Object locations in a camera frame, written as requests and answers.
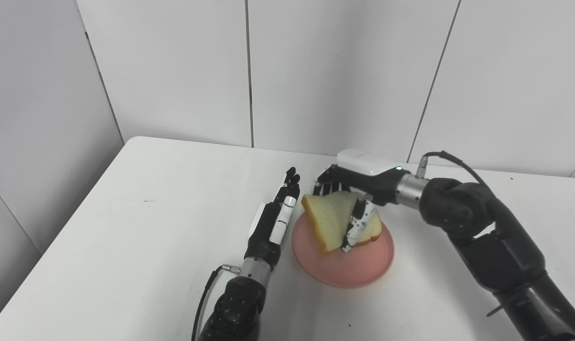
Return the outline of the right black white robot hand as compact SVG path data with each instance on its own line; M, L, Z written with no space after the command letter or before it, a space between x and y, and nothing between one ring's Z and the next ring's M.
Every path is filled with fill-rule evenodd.
M396 203L397 187L410 172L396 162L359 149L346 149L315 180L314 196L355 189L359 195L350 211L340 250L349 252L368 229L377 206Z

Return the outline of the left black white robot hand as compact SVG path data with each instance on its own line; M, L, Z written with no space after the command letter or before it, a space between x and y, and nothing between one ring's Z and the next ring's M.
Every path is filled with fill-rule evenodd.
M248 239L244 259L263 261L274 270L281 256L281 244L290 219L300 198L300 175L295 167L285 174L285 179L274 200L264 205L254 231Z

